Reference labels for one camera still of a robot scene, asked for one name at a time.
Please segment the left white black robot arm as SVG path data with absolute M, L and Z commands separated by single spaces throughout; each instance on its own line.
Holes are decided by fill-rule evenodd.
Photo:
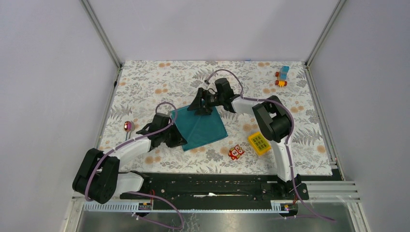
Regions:
M 162 143 L 174 148 L 188 142 L 169 115 L 156 113 L 152 121 L 111 150 L 88 150 L 73 180 L 72 188 L 87 201 L 104 204 L 113 196 L 131 191 L 137 198 L 149 195 L 150 186 L 135 171 L 120 174 L 120 168 L 134 157 L 150 152 Z

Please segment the teal cloth napkin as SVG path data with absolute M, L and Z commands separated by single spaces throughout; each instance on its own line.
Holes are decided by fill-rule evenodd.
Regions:
M 173 110 L 171 117 L 176 117 L 176 126 L 187 141 L 182 146 L 183 151 L 219 141 L 228 136 L 224 123 L 216 109 L 206 116 L 196 116 L 193 111 L 188 111 L 187 106 Z

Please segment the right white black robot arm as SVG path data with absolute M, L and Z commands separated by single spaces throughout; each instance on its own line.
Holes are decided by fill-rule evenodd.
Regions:
M 213 107 L 222 106 L 231 113 L 253 116 L 263 137 L 273 149 L 279 178 L 278 195 L 284 199 L 291 198 L 296 193 L 300 179 L 294 170 L 291 149 L 294 119 L 290 111 L 276 96 L 254 99 L 235 94 L 226 78 L 216 80 L 215 84 L 215 91 L 200 87 L 188 110 L 204 116 L 211 114 Z

